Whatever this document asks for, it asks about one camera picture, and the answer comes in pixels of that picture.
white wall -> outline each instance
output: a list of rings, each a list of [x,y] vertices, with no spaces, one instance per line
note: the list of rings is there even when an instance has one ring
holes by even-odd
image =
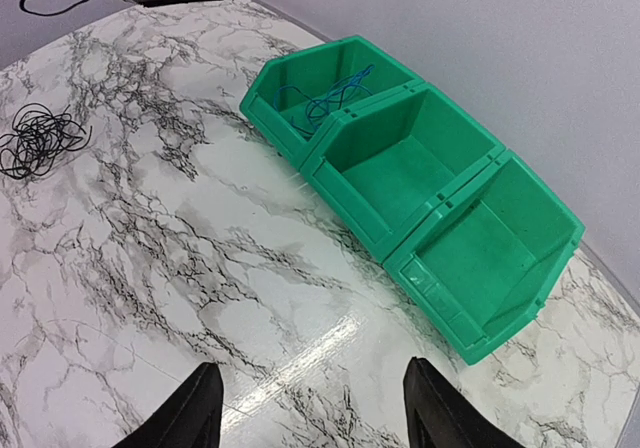
[[[29,8],[53,12],[78,0],[30,0]],[[19,0],[0,0],[0,69],[92,21],[128,6],[123,0],[91,0],[69,13],[41,18],[22,13]]]
[[[640,298],[640,0],[264,0],[359,33],[516,150]]]

black cable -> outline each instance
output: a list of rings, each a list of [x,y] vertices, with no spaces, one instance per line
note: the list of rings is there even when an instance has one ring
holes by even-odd
[[[13,132],[0,136],[0,173],[14,180],[44,176],[59,155],[85,148],[93,130],[87,133],[67,109],[54,115],[46,106],[30,103],[18,110]]]
[[[69,6],[68,8],[65,8],[62,11],[56,11],[55,13],[38,13],[36,11],[31,11],[26,6],[27,1],[29,1],[29,0],[20,0],[20,9],[22,11],[24,11],[25,13],[29,13],[30,15],[36,15],[36,16],[58,16],[58,15],[63,15],[64,13],[67,13],[68,11],[73,10],[76,6],[80,6],[80,5],[82,5],[83,3],[86,3],[89,0],[80,0],[77,3],[74,3],[73,5]]]

green bin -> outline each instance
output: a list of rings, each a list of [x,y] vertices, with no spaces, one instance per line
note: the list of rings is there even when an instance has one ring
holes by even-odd
[[[584,227],[512,152],[441,204],[384,266],[473,364],[534,320]]]
[[[331,118],[300,171],[380,262],[505,150],[426,83]]]
[[[330,131],[332,120],[324,120],[313,136],[304,136],[292,126],[291,120],[299,129],[313,132],[305,115],[309,100],[296,90],[279,90],[291,86],[311,98],[320,98],[336,82],[371,65],[371,73],[362,82],[371,95],[365,90],[352,93],[354,96],[343,104],[343,109],[359,109],[424,84],[418,75],[375,45],[354,36],[267,62],[242,100],[240,111],[299,169],[313,147]]]

bundle of blue cable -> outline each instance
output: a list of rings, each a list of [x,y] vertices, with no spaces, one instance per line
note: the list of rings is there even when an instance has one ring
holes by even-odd
[[[374,68],[374,65],[369,65],[355,75],[348,76],[334,83],[327,91],[327,94],[322,98],[312,98],[294,85],[281,86],[273,97],[273,107],[278,112],[280,111],[280,95],[285,90],[294,90],[302,97],[309,100],[309,103],[307,103],[307,107],[305,108],[305,117],[310,128],[297,125],[294,122],[293,117],[291,117],[290,121],[291,126],[298,130],[304,139],[308,140],[316,131],[318,131],[322,122],[331,114],[332,111],[341,110],[345,104],[353,101],[361,91],[365,92],[367,95],[372,95],[371,91],[362,85],[362,82],[367,76],[369,76]]]

marble countertop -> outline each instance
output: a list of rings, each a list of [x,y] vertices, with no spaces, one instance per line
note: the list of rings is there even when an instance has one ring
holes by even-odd
[[[0,72],[4,129],[36,101],[93,126],[0,181],[0,446],[112,446],[215,360],[224,447],[406,447],[412,356],[526,446],[615,446],[640,323],[583,253],[468,367],[239,114],[266,60],[317,43],[248,0],[132,8]]]

